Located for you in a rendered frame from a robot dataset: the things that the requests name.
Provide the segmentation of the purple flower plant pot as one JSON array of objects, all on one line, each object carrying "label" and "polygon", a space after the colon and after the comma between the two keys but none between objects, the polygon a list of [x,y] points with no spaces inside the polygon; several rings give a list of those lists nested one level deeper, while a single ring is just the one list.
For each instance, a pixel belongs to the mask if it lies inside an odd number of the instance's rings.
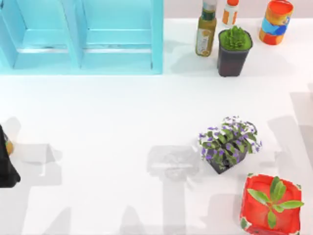
[{"label": "purple flower plant pot", "polygon": [[239,116],[225,117],[219,126],[210,126],[199,133],[201,159],[222,174],[240,163],[247,154],[257,153],[262,148],[258,130],[249,121]]}]

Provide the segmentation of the light blue rack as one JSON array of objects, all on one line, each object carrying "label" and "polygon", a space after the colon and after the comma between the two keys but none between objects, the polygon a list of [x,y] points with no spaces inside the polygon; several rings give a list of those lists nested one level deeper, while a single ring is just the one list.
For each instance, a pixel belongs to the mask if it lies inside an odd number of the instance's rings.
[{"label": "light blue rack", "polygon": [[163,0],[0,0],[0,74],[161,74],[163,19]]}]

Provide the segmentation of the green bottle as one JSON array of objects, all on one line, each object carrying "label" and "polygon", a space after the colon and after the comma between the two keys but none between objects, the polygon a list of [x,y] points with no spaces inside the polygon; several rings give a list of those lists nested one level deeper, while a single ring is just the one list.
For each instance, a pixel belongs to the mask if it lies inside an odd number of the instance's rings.
[{"label": "green bottle", "polygon": [[195,52],[202,57],[211,54],[217,25],[217,0],[202,0],[202,12],[198,20]]}]

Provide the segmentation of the green plant in dark pot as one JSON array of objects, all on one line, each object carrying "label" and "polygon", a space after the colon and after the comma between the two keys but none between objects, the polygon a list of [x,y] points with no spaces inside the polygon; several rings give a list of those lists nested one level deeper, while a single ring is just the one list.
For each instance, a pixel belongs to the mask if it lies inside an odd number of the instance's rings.
[{"label": "green plant in dark pot", "polygon": [[222,77],[237,77],[241,74],[249,51],[253,47],[251,35],[241,27],[233,26],[218,34],[218,73]]}]

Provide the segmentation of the orange and white bottle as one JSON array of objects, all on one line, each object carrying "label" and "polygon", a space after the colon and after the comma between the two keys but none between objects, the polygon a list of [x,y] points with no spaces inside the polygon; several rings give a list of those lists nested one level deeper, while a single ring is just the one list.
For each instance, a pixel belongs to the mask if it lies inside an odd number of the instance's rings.
[{"label": "orange and white bottle", "polygon": [[228,27],[232,27],[237,19],[239,0],[226,0],[223,11],[222,22]]}]

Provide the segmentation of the red plant pot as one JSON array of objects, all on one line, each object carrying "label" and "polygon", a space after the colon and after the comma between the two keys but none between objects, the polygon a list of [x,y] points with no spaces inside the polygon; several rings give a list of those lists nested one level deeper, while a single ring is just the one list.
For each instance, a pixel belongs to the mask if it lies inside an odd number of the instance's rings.
[{"label": "red plant pot", "polygon": [[247,176],[239,222],[251,235],[300,235],[302,191],[277,176]]}]

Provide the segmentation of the orange and blue can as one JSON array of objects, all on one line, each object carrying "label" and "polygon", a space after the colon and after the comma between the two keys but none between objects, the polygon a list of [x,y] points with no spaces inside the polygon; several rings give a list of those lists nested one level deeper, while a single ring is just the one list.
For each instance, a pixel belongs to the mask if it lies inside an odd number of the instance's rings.
[{"label": "orange and blue can", "polygon": [[288,28],[293,4],[288,0],[270,0],[259,32],[260,40],[268,45],[282,42]]}]

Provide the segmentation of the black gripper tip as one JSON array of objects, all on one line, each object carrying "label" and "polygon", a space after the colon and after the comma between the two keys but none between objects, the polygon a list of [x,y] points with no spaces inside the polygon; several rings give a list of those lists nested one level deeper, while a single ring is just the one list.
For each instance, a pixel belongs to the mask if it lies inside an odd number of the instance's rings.
[{"label": "black gripper tip", "polygon": [[21,177],[9,158],[5,134],[0,125],[0,188],[13,188],[21,181]]}]

